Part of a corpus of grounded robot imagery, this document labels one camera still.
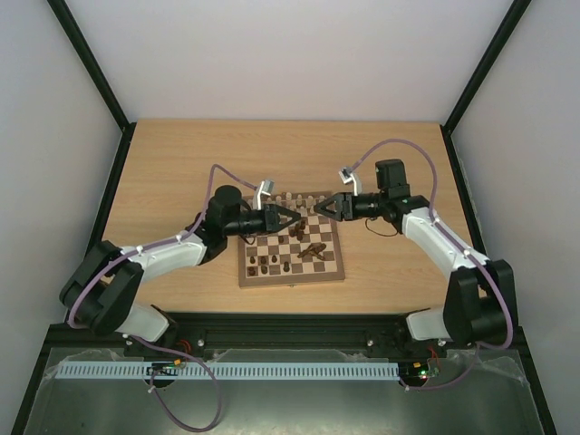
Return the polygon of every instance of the wooden table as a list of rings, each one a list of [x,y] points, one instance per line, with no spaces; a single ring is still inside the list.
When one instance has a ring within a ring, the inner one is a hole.
[[[275,192],[346,191],[337,170],[352,165],[380,140],[415,141],[439,173],[436,209],[465,240],[469,232],[440,126],[423,122],[139,121],[104,239],[134,246],[170,237],[200,211],[209,168],[219,163],[254,184],[275,181]],[[402,159],[411,193],[429,197],[431,173],[416,150],[388,145],[357,170],[365,191],[376,190],[374,162]],[[233,184],[218,173],[215,187]],[[382,220],[371,223],[391,233]],[[363,220],[339,224],[343,283],[240,289],[237,241],[212,262],[176,270],[142,285],[138,301],[167,311],[220,313],[395,313],[442,305],[447,283],[404,236],[378,237]]]

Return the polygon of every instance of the white robotic arm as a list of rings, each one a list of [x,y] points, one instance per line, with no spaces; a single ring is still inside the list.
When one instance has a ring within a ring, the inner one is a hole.
[[[260,183],[257,197],[269,196],[273,186],[270,180]],[[141,284],[177,268],[207,263],[223,252],[228,236],[276,233],[301,217],[277,204],[255,203],[256,208],[251,208],[239,189],[222,186],[209,200],[198,226],[144,246],[119,248],[108,241],[97,244],[62,290],[61,302],[71,309],[73,318],[97,335],[118,332],[157,342],[170,328],[170,319],[154,306],[134,302]],[[104,277],[103,268],[111,265],[115,265],[110,271],[114,277],[109,282],[98,279],[87,292],[95,279]]]
[[[507,319],[481,268],[491,276],[506,302],[512,327],[516,325],[514,278],[508,263],[490,261],[442,222],[426,198],[412,196],[402,161],[378,161],[375,172],[379,192],[362,193],[358,177],[350,169],[342,168],[339,175],[344,184],[353,184],[353,192],[337,193],[314,209],[338,221],[384,218],[415,242],[439,268],[449,282],[445,305],[408,314],[411,338],[471,343],[505,332]],[[486,296],[480,297],[480,288],[486,291]]]

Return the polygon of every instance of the purple cable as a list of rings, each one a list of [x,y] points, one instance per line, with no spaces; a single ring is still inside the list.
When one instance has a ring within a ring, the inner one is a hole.
[[[225,169],[223,166],[218,165],[218,164],[214,164],[211,167],[211,170],[209,171],[208,189],[206,190],[206,197],[203,200],[203,208],[201,209],[201,213],[199,214],[198,219],[195,221],[195,223],[193,224],[193,226],[182,237],[183,239],[191,236],[195,232],[195,230],[198,229],[199,225],[201,224],[201,222],[203,221],[204,217],[206,216],[206,212],[208,211],[209,199],[211,198],[211,187],[212,187],[213,182],[214,182],[214,173],[215,173],[216,169],[220,169],[226,175],[228,175],[230,178],[232,178],[233,180],[237,181],[240,184],[243,184],[247,188],[250,188],[250,189],[253,189],[253,190],[256,190],[257,189],[256,186],[254,186],[253,184],[250,184],[247,181],[244,181],[241,178],[235,176],[229,170]],[[176,243],[176,242],[177,242],[177,240],[176,240],[175,237],[165,238],[163,240],[158,240],[157,242],[149,243],[148,245],[143,245],[143,250],[152,249],[154,247],[163,247],[165,245],[169,245],[171,243]],[[109,271],[111,271],[116,265],[120,264],[121,262],[123,262],[124,260],[126,260],[129,257],[136,256],[138,253],[139,252],[137,250],[133,250],[133,251],[130,251],[128,253],[123,254],[122,256],[120,256],[118,258],[115,258],[106,267],[104,267],[101,270],[101,272],[99,272],[89,282],[89,284],[86,287],[84,287],[84,289],[81,291],[81,294],[79,295],[79,297],[77,297],[76,301],[74,301],[74,304],[72,305],[71,312],[69,313],[69,318],[67,320],[67,323],[69,324],[69,326],[71,326],[74,329],[81,329],[81,328],[83,328],[83,326],[81,324],[77,324],[74,321],[74,317],[76,316],[77,312],[79,311],[79,307],[81,306],[81,304],[84,301],[84,299],[87,296],[87,294],[89,294],[91,292],[91,290],[99,282],[99,280],[101,280],[101,278],[103,278],[105,276],[105,274],[109,273]]]
[[[167,414],[169,419],[171,421],[173,421],[177,426],[179,426],[180,428],[182,428],[183,430],[186,430],[188,432],[195,432],[195,433],[207,432],[208,430],[214,429],[218,425],[219,416],[221,415],[221,410],[222,410],[222,406],[223,406],[223,399],[222,399],[222,395],[221,395],[221,389],[219,388],[218,379],[216,379],[216,375],[211,371],[211,369],[209,367],[207,367],[203,361],[201,361],[199,358],[196,358],[195,356],[191,356],[191,355],[184,353],[184,352],[175,351],[175,350],[169,349],[167,347],[156,346],[155,344],[149,343],[148,341],[143,340],[141,337],[137,337],[134,335],[131,335],[130,338],[143,344],[144,346],[149,347],[153,351],[172,353],[172,354],[180,356],[182,358],[187,358],[188,360],[199,364],[201,366],[201,368],[206,371],[206,373],[211,378],[211,381],[214,383],[214,386],[216,387],[217,409],[216,409],[216,415],[215,415],[214,419],[205,428],[194,428],[192,426],[189,426],[189,425],[185,424],[183,421],[179,420],[175,415],[173,415],[173,413],[169,410],[169,408],[167,407],[167,405],[165,404],[163,399],[161,399],[160,394],[157,392],[157,389],[155,388],[155,385],[153,384],[153,381],[155,381],[155,376],[158,374],[159,371],[156,371],[151,375],[151,378],[149,380],[149,385],[150,385],[150,392],[152,392],[155,395],[155,398],[157,399],[157,401],[161,405],[161,408],[163,408],[163,410],[165,411],[165,413]]]
[[[433,174],[433,187],[431,188],[431,194],[430,194],[430,199],[429,199],[429,217],[430,217],[431,221],[433,222],[435,228],[437,228],[439,230],[439,232],[445,238],[447,238],[449,240],[449,242],[454,247],[456,247],[460,252],[464,252],[466,248],[459,241],[457,241],[455,239],[455,237],[453,237],[450,234],[450,232],[447,231],[447,229],[445,229],[445,227],[443,227],[435,218],[435,211],[434,211],[435,195],[437,194],[437,187],[438,187],[437,169],[435,168],[435,164],[433,163],[433,160],[431,159],[430,155],[422,147],[420,147],[419,145],[417,145],[414,142],[411,142],[410,140],[405,140],[405,139],[383,140],[383,141],[377,143],[376,145],[374,145],[373,147],[371,147],[368,151],[366,151],[364,153],[364,155],[352,165],[351,170],[355,171],[359,166],[361,166],[361,164],[371,154],[373,154],[381,146],[386,145],[388,143],[402,143],[404,145],[409,145],[410,147],[413,147],[418,152],[420,152],[420,154],[425,158],[425,160],[427,160],[427,162],[429,163],[429,166],[431,168],[431,173]],[[419,390],[419,391],[420,390],[438,390],[438,389],[443,388],[443,387],[449,387],[451,385],[455,385],[457,382],[459,382],[463,378],[465,378],[467,376],[467,374],[471,371],[471,369],[474,367],[474,365],[477,361],[477,357],[479,355],[479,348],[480,347],[486,347],[489,349],[507,349],[511,345],[511,342],[512,342],[513,337],[514,337],[514,331],[513,331],[514,325],[512,323],[511,315],[509,314],[509,310],[508,310],[508,306],[506,305],[506,301],[504,300],[502,294],[499,292],[498,285],[493,280],[493,278],[491,277],[491,275],[489,274],[487,269],[472,254],[467,254],[466,257],[469,261],[471,261],[476,266],[476,268],[479,270],[479,272],[481,272],[481,274],[486,279],[486,281],[488,281],[488,284],[491,287],[491,290],[493,291],[494,296],[498,300],[499,306],[501,307],[501,312],[503,313],[503,315],[506,318],[506,329],[507,329],[506,340],[505,340],[505,342],[503,342],[499,346],[489,344],[489,343],[484,343],[484,342],[477,342],[476,343],[476,353],[474,355],[473,362],[466,369],[466,371],[464,373],[462,373],[458,378],[456,378],[455,380],[453,380],[451,382],[447,382],[447,383],[444,383],[442,385],[436,385],[433,387],[409,387],[407,384],[405,384],[405,382],[403,380],[401,380],[402,385],[405,386],[406,388],[409,388],[410,390]]]

